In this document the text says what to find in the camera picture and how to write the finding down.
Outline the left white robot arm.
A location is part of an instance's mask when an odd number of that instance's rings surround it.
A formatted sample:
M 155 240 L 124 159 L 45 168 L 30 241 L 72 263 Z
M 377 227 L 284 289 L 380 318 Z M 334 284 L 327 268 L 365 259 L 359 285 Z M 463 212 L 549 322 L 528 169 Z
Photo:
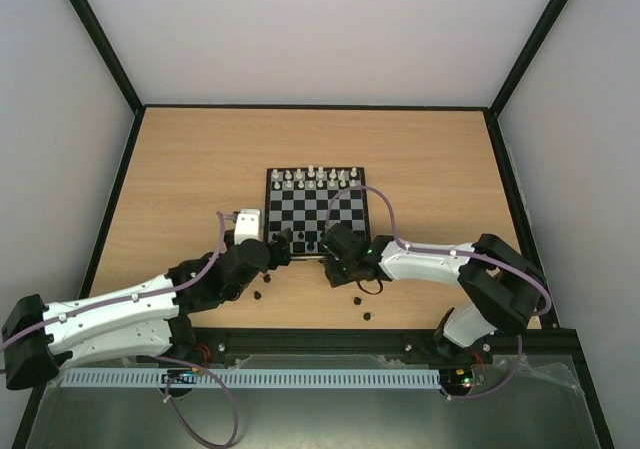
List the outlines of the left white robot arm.
M 237 300 L 259 275 L 291 261 L 290 230 L 268 241 L 219 244 L 139 285 L 76 301 L 21 298 L 1 329 L 9 390 L 33 388 L 68 369 L 129 356 L 182 354 L 195 343 L 192 313 Z

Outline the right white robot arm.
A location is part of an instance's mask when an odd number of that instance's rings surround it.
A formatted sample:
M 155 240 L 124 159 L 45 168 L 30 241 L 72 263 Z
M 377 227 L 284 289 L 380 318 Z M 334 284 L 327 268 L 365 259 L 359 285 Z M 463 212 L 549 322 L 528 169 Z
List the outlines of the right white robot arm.
M 450 309 L 434 336 L 438 353 L 450 361 L 496 331 L 522 334 L 534 314 L 552 308 L 543 275 L 493 234 L 459 245 L 419 244 L 393 236 L 369 241 L 338 223 L 328 229 L 320 247 L 328 252 L 325 275 L 333 287 L 424 280 L 462 288 L 469 303 Z

